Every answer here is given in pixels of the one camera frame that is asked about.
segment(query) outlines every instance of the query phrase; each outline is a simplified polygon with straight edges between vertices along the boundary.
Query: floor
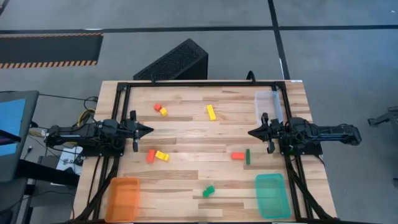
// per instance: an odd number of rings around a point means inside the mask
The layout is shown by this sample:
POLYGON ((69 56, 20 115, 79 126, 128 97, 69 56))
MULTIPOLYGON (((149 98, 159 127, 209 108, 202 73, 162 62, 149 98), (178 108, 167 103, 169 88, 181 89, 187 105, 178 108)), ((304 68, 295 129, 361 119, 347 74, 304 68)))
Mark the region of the floor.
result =
MULTIPOLYGON (((394 0, 276 0, 280 26, 398 25, 394 0)), ((0 30, 116 29, 173 26, 271 26, 265 0, 10 0, 0 30)), ((338 216, 342 220, 398 223, 398 140, 390 124, 369 127, 367 119, 397 106, 398 30, 282 30, 290 78, 303 80, 319 125, 357 126, 358 147, 324 143, 324 160, 338 216)), ((280 45, 274 31, 106 33, 94 67, 0 70, 0 91, 86 98, 103 80, 131 77, 168 50, 192 38, 209 53, 209 79, 282 79, 280 45)), ((34 120, 41 126, 76 122, 83 104, 41 96, 34 120)), ((29 139, 30 161, 44 149, 29 139)), ((35 208, 31 223, 68 219, 72 201, 35 208)))

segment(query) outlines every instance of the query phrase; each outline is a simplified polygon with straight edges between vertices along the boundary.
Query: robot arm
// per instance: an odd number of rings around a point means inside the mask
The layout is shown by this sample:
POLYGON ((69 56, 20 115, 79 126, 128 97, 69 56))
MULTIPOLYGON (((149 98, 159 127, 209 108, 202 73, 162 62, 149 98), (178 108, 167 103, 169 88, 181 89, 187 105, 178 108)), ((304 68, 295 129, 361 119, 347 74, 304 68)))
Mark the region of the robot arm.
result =
POLYGON ((319 143, 321 141, 340 141, 344 144, 357 146, 362 141, 358 128, 353 125, 340 124, 337 126, 317 126, 303 118, 291 118, 285 125, 272 119, 268 125, 268 114, 262 114, 262 125, 249 131, 248 134, 261 141, 268 141, 268 153, 275 150, 272 139, 279 139, 291 147, 304 147, 306 143, 319 143))
POLYGON ((61 128, 55 125, 49 129, 45 143, 48 147, 54 147, 75 142, 83 148, 82 156, 121 156, 125 139, 133 138, 133 150, 137 152, 137 140, 153 129, 138 123, 135 111, 130 112, 130 120, 123 124, 113 119, 104 119, 79 128, 61 128))

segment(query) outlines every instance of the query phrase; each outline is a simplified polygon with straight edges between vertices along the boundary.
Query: orange plastic container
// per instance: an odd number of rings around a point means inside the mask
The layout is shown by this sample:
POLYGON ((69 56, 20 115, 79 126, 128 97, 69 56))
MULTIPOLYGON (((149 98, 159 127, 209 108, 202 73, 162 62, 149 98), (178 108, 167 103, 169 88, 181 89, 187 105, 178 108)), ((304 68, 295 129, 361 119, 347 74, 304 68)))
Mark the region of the orange plastic container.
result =
POLYGON ((107 223, 129 223, 137 217, 139 208, 139 179, 115 177, 111 180, 106 207, 107 223))

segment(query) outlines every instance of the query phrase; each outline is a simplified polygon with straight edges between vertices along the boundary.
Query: hazard stripe tape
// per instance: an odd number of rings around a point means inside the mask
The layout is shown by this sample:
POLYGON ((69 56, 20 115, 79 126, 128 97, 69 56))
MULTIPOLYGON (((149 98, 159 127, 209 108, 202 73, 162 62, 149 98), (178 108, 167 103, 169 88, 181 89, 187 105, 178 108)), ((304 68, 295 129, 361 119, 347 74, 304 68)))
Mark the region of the hazard stripe tape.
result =
POLYGON ((0 38, 32 38, 32 37, 72 37, 72 36, 94 36, 101 35, 103 33, 84 33, 84 34, 11 34, 11 35, 0 35, 0 38))
POLYGON ((33 62, 33 63, 0 63, 1 68, 48 68, 48 67, 71 67, 71 66, 92 66, 97 61, 67 61, 67 62, 33 62))

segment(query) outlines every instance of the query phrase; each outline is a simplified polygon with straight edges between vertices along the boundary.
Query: red block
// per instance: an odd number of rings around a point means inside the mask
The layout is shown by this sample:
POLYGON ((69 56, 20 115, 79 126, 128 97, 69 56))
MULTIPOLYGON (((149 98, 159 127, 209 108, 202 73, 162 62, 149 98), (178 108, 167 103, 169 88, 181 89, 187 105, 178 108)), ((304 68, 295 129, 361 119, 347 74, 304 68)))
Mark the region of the red block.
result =
POLYGON ((147 163, 153 163, 155 160, 155 149, 149 149, 147 155, 147 163))
POLYGON ((155 109, 156 111, 160 111, 160 109, 162 109, 162 105, 160 105, 160 104, 155 104, 154 109, 155 109))
POLYGON ((244 152, 232 152, 232 159, 244 159, 244 152))

